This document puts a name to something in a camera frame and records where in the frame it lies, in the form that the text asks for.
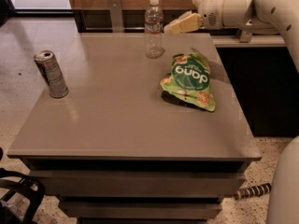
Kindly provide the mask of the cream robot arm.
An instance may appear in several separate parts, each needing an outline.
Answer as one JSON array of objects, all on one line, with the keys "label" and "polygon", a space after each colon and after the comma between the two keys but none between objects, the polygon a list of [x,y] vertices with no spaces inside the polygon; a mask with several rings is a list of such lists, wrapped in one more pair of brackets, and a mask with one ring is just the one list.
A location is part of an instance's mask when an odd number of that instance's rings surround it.
[{"label": "cream robot arm", "polygon": [[[279,34],[299,71],[299,0],[192,0],[197,8],[164,28],[177,35],[203,27],[237,27],[250,33]],[[299,224],[299,136],[279,156],[272,181],[266,224]]]}]

